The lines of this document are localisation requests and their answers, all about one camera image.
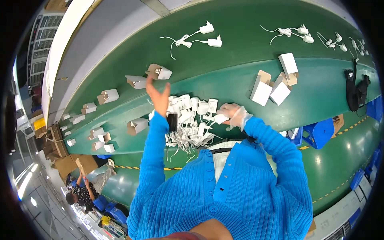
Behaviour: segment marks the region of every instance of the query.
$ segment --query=person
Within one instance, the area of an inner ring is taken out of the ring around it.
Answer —
[[[85,179],[85,187],[80,187],[81,179],[84,176],[83,172],[80,171],[80,176],[77,179],[76,185],[73,188],[72,192],[67,193],[65,199],[68,204],[73,205],[78,203],[79,206],[87,207],[93,204],[93,201],[100,196],[101,191],[104,188],[105,183],[111,177],[116,175],[116,172],[113,170],[115,164],[112,159],[108,159],[108,168],[105,173],[98,174],[92,182],[89,182],[88,179]]]
[[[140,164],[139,185],[127,219],[129,237],[141,239],[303,239],[313,219],[302,154],[244,107],[224,104],[217,113],[258,143],[222,142],[165,181],[164,135],[170,84],[163,93],[147,78],[154,104]],[[273,157],[273,174],[266,154]]]

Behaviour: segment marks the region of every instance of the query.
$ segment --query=black patterned shirt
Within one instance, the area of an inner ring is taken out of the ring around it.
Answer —
[[[92,190],[92,193],[95,199],[100,196],[100,194],[96,192],[91,182],[89,183],[89,188]],[[77,202],[79,206],[83,207],[83,206],[88,206],[92,204],[92,199],[89,197],[89,192],[86,186],[80,187],[79,185],[76,184],[76,186],[73,189],[73,193],[76,194],[77,197],[79,198]]]

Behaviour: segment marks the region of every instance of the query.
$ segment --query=hand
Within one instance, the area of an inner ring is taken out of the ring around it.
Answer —
[[[225,103],[216,112],[217,114],[223,114],[229,121],[223,122],[224,124],[230,125],[226,130],[229,131],[233,127],[239,127],[240,131],[244,130],[245,123],[253,116],[249,114],[244,107],[240,107],[236,103]]]
[[[170,84],[166,83],[164,92],[160,93],[152,85],[152,76],[148,76],[146,90],[148,95],[151,97],[156,112],[166,118],[169,104],[168,97],[170,93]]]

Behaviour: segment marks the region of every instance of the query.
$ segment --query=blue knit sweater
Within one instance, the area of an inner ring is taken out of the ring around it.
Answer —
[[[217,183],[209,150],[201,150],[196,160],[165,181],[168,129],[166,119],[155,113],[127,218],[133,240],[189,231],[212,218],[234,240],[304,238],[313,217],[312,200],[301,152],[287,138],[255,117],[245,126],[273,156],[277,178],[263,148],[243,141],[232,148]]]

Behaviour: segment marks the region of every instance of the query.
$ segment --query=white pants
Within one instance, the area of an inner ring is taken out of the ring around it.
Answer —
[[[95,190],[101,194],[101,191],[104,188],[105,183],[108,181],[108,179],[111,177],[112,173],[114,172],[111,165],[108,165],[107,171],[105,173],[98,174],[91,182],[93,184],[93,187]]]

